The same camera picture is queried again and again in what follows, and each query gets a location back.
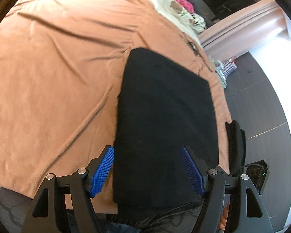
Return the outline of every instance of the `silver bolt head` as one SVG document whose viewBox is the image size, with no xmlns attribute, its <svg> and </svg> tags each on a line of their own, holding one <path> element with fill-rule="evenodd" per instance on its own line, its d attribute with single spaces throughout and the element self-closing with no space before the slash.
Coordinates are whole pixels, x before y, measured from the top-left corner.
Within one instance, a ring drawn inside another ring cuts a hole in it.
<svg viewBox="0 0 291 233">
<path fill-rule="evenodd" d="M 214 168 L 209 169 L 209 173 L 212 175 L 216 175 L 218 173 L 218 171 Z"/>
<path fill-rule="evenodd" d="M 242 174 L 242 175 L 241 175 L 241 178 L 242 178 L 243 180 L 249 180 L 249 176 L 246 175 L 246 174 Z"/>
<path fill-rule="evenodd" d="M 83 173 L 86 173 L 86 168 L 80 168 L 78 170 L 78 174 L 83 174 Z"/>
<path fill-rule="evenodd" d="M 51 179 L 53 179 L 53 178 L 54 178 L 54 174 L 49 173 L 49 174 L 47 175 L 47 180 L 51 180 Z"/>
</svg>

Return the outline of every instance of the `hand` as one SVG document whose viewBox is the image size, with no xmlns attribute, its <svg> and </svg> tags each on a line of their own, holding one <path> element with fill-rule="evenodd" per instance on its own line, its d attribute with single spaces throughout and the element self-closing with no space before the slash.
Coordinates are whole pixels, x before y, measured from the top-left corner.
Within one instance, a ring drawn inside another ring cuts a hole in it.
<svg viewBox="0 0 291 233">
<path fill-rule="evenodd" d="M 226 208 L 223 209 L 223 213 L 220 217 L 219 221 L 219 228 L 222 230 L 225 230 L 226 226 L 226 221 L 227 221 L 227 215 L 228 215 L 228 210 L 230 209 L 230 203 L 227 204 Z"/>
</svg>

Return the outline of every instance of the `black plastic bracket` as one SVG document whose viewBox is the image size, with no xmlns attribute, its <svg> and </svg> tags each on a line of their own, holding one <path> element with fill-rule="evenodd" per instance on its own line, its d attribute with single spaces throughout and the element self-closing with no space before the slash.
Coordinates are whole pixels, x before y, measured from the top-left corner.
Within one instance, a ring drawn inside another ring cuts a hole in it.
<svg viewBox="0 0 291 233">
<path fill-rule="evenodd" d="M 57 189 L 55 174 L 44 178 L 26 215 L 22 233 L 70 233 L 64 194 Z"/>
<path fill-rule="evenodd" d="M 258 162 L 254 162 L 252 164 L 258 164 L 263 167 L 264 171 L 262 170 L 261 167 L 257 167 L 255 165 L 248 166 L 246 174 L 250 177 L 252 180 L 253 184 L 255 185 L 258 193 L 262 195 L 268 177 L 269 177 L 269 165 L 264 161 L 260 160 Z"/>
<path fill-rule="evenodd" d="M 246 176 L 238 178 L 235 193 L 231 194 L 224 233 L 273 233 L 263 201 L 251 179 L 246 179 Z"/>
<path fill-rule="evenodd" d="M 88 170 L 84 174 L 76 171 L 70 177 L 70 193 L 75 219 L 79 232 L 102 233 L 91 199 L 84 189 L 84 180 L 87 180 L 87 175 Z"/>
<path fill-rule="evenodd" d="M 210 190 L 204 199 L 203 207 L 193 228 L 192 233 L 210 233 L 217 231 L 217 224 L 219 222 L 222 204 L 225 191 L 225 178 L 218 171 L 213 175 L 207 170 L 208 174 L 208 190 Z"/>
</svg>

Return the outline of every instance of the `dark fabric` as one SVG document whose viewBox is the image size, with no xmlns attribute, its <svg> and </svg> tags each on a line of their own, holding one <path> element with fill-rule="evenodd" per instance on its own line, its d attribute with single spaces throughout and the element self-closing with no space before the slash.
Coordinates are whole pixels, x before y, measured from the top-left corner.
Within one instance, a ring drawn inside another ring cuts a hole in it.
<svg viewBox="0 0 291 233">
<path fill-rule="evenodd" d="M 111 222 L 130 225 L 142 233 L 191 233 L 202 208 L 201 203 L 189 203 L 154 217 L 133 220 L 120 215 L 107 215 Z"/>
<path fill-rule="evenodd" d="M 200 197 L 180 159 L 189 145 L 218 165 L 217 126 L 208 82 L 143 48 L 131 51 L 119 95 L 113 199 L 124 216 L 148 218 Z"/>
<path fill-rule="evenodd" d="M 9 233 L 20 233 L 32 199 L 0 188 L 0 221 Z M 79 233 L 73 210 L 67 210 L 67 217 L 71 233 Z M 128 225 L 111 223 L 98 219 L 103 233 L 139 233 L 140 230 Z"/>
<path fill-rule="evenodd" d="M 230 174 L 239 176 L 243 173 L 240 170 L 246 159 L 246 134 L 241 130 L 239 123 L 234 120 L 226 123 L 228 144 L 229 144 L 229 165 Z"/>
<path fill-rule="evenodd" d="M 228 0 L 223 3 L 223 5 L 228 7 L 233 13 L 252 4 L 255 4 L 255 0 Z"/>
</svg>

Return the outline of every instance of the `black pad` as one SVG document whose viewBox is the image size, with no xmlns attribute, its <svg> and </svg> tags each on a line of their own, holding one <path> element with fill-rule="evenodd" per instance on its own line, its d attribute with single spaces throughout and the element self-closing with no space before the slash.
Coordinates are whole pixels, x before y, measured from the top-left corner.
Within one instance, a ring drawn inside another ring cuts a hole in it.
<svg viewBox="0 0 291 233">
<path fill-rule="evenodd" d="M 185 145 L 209 167 L 218 165 L 208 82 L 150 50 L 132 50 L 119 95 L 114 142 L 113 199 L 119 213 L 200 200 L 180 159 Z"/>
<path fill-rule="evenodd" d="M 234 120 L 232 123 L 225 123 L 228 137 L 228 152 L 230 174 L 234 177 L 239 177 L 244 169 L 246 160 L 246 134 L 241 130 L 239 123 Z"/>
</svg>

